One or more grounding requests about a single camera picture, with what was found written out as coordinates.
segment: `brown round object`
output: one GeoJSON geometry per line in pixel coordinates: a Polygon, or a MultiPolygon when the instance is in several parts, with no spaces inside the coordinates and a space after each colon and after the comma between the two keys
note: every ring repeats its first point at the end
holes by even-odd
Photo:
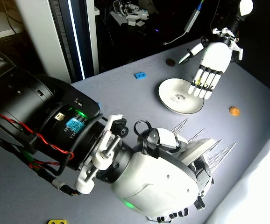
{"type": "Polygon", "coordinates": [[[235,106],[231,106],[229,108],[229,112],[234,116],[239,116],[240,115],[240,110],[235,106]]]}
{"type": "Polygon", "coordinates": [[[174,60],[168,58],[168,59],[166,59],[166,64],[167,64],[168,66],[173,67],[173,66],[176,65],[176,62],[175,62],[174,60]]]}

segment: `table surface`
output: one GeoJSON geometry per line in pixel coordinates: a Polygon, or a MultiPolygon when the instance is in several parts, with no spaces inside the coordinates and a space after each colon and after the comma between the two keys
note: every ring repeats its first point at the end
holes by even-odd
{"type": "MultiPolygon", "coordinates": [[[[189,118],[180,133],[191,138],[202,128],[199,138],[223,139],[216,150],[237,145],[214,173],[215,184],[204,201],[206,208],[189,207],[188,217],[174,223],[202,224],[238,181],[248,165],[270,137],[270,90],[239,65],[232,63],[202,110],[192,115],[179,115],[168,110],[159,100],[158,87],[168,78],[192,80],[202,55],[185,65],[169,67],[165,60],[176,62],[199,40],[127,64],[73,84],[78,90],[100,102],[105,115],[122,113],[130,129],[125,141],[136,145],[133,125],[147,119],[153,127],[174,128],[189,118]],[[134,74],[144,71],[147,78],[136,80],[134,74]],[[239,117],[228,108],[237,106],[239,117]]],[[[41,153],[36,156],[44,158],[41,153]]],[[[77,172],[66,169],[60,177],[73,184],[77,172]]],[[[96,181],[87,196],[69,197],[55,190],[14,156],[0,148],[0,224],[45,224],[51,219],[66,219],[68,224],[146,223],[146,218],[125,207],[111,192],[110,185],[96,181]]]]}

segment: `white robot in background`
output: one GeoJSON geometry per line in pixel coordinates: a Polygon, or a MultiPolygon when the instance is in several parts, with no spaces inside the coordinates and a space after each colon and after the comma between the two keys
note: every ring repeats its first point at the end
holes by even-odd
{"type": "Polygon", "coordinates": [[[180,59],[179,63],[186,62],[206,48],[188,90],[189,94],[193,93],[195,97],[209,99],[221,75],[231,62],[233,50],[239,52],[239,60],[242,60],[243,49],[236,44],[239,38],[236,38],[235,35],[238,32],[239,23],[245,20],[246,16],[252,12],[252,9],[252,0],[241,0],[238,13],[232,18],[229,27],[222,30],[213,29],[213,34],[219,36],[217,42],[209,44],[208,41],[202,40],[202,43],[199,43],[191,50],[188,49],[188,53],[180,59]]]}

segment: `orange object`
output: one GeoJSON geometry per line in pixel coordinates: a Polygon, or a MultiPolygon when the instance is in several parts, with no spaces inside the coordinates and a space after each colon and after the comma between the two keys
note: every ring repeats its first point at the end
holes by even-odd
{"type": "Polygon", "coordinates": [[[229,112],[234,116],[239,116],[240,115],[240,110],[235,106],[231,106],[229,108],[229,112]]]}

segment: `red wire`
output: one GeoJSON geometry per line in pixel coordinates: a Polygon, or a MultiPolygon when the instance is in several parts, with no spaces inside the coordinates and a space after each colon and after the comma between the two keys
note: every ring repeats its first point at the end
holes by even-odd
{"type": "Polygon", "coordinates": [[[37,132],[33,131],[33,130],[32,130],[30,127],[28,127],[26,124],[24,124],[24,123],[22,123],[22,122],[17,122],[17,121],[15,121],[15,120],[12,120],[12,119],[10,119],[10,118],[8,118],[8,117],[2,115],[2,114],[0,114],[0,117],[1,117],[2,119],[4,119],[4,120],[8,121],[9,123],[12,123],[12,124],[18,124],[18,125],[24,127],[27,131],[29,131],[29,132],[32,133],[32,134],[35,134],[38,138],[40,138],[40,139],[43,141],[43,143],[45,143],[45,144],[48,145],[48,146],[51,146],[53,149],[55,149],[55,150],[57,150],[57,151],[59,151],[59,152],[61,152],[61,153],[63,153],[63,154],[71,154],[70,160],[71,160],[72,158],[74,158],[74,153],[68,152],[68,151],[64,151],[64,150],[62,150],[61,148],[57,147],[56,145],[53,145],[53,144],[49,143],[49,142],[48,142],[48,141],[47,141],[40,133],[37,133],[37,132]]]}

